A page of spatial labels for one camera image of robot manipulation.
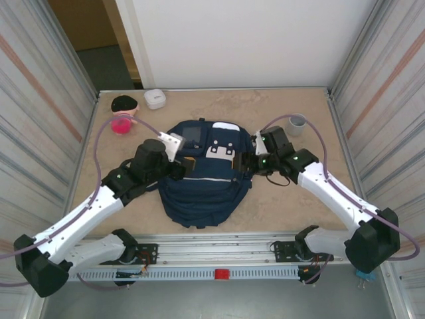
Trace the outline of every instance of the doorway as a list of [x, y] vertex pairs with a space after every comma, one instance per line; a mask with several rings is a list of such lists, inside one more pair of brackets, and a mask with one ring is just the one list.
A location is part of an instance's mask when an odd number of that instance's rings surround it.
[[97, 91], [141, 89], [114, 0], [48, 0]]

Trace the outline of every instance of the beige table surface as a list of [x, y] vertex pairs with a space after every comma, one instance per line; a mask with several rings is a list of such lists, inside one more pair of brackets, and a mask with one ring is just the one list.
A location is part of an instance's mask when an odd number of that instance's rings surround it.
[[[279, 115], [304, 114], [323, 135], [329, 152], [330, 172], [352, 188], [322, 89], [169, 91], [165, 92], [166, 106], [159, 110], [147, 108], [142, 91], [126, 92], [126, 94], [139, 101], [141, 110], [137, 115], [157, 130], [164, 132], [180, 121], [197, 120], [203, 117], [207, 120], [234, 122], [253, 134]], [[73, 207], [94, 190], [96, 182], [96, 170], [92, 160], [94, 138], [102, 123], [112, 115], [110, 104], [118, 95], [120, 94], [115, 92], [104, 92], [100, 96]], [[278, 124], [284, 127], [286, 120]], [[154, 138], [154, 135], [141, 124], [134, 125], [131, 132], [125, 136], [117, 136], [110, 128], [106, 128], [98, 148], [102, 177], [123, 160], [132, 158], [137, 146], [146, 138]], [[306, 128], [299, 137], [290, 137], [290, 140], [296, 149], [307, 148], [320, 159], [323, 158], [319, 140], [310, 128]], [[285, 182], [276, 173], [271, 178], [274, 181]], [[158, 192], [154, 191], [133, 200], [122, 211], [98, 225], [91, 234], [106, 235], [118, 228], [124, 228], [132, 235], [299, 231], [313, 224], [328, 229], [344, 229], [344, 225], [336, 215], [300, 186], [291, 184], [288, 187], [278, 187], [268, 183], [264, 177], [255, 176], [253, 187], [247, 196], [230, 218], [218, 227], [207, 227], [201, 230], [194, 227], [186, 229], [172, 222], [164, 212]]]

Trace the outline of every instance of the white wall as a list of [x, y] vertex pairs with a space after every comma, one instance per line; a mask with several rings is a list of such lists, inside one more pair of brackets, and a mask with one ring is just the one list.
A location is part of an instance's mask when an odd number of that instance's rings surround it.
[[146, 88], [329, 86], [376, 0], [116, 0]]

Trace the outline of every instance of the navy blue backpack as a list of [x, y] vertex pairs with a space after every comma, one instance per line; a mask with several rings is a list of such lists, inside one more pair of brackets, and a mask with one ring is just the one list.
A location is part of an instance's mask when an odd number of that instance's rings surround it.
[[217, 226], [242, 201], [252, 186], [252, 174], [232, 169], [235, 152], [252, 152], [250, 134], [240, 126], [204, 119], [178, 123], [168, 131], [183, 136], [176, 159], [196, 159], [182, 180], [161, 179], [157, 186], [166, 214], [184, 227]]

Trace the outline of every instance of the gray cup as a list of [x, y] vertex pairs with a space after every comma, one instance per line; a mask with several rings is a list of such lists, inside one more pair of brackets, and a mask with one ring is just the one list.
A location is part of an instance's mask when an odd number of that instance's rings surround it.
[[299, 136], [303, 132], [304, 127], [305, 116], [303, 114], [294, 114], [294, 116], [288, 119], [285, 132], [291, 136]]

